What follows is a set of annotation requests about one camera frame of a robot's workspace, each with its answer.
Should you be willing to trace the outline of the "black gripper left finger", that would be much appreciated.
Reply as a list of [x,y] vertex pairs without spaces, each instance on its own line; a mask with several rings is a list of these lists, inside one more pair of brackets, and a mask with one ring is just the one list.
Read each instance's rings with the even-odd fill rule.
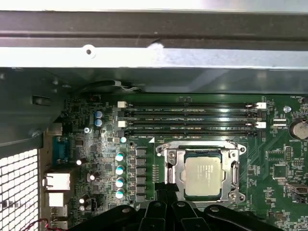
[[71,228],[70,231],[164,231],[167,216],[167,187],[155,184],[156,201],[146,208],[119,205]]

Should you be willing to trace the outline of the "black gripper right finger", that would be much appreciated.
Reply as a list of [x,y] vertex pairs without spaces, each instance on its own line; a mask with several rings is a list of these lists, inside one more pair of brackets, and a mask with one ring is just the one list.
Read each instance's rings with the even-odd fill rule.
[[202,212],[177,197],[179,188],[175,183],[167,184],[167,194],[171,196],[174,219],[181,231],[279,231],[273,225],[256,216],[237,212],[221,205],[209,205]]

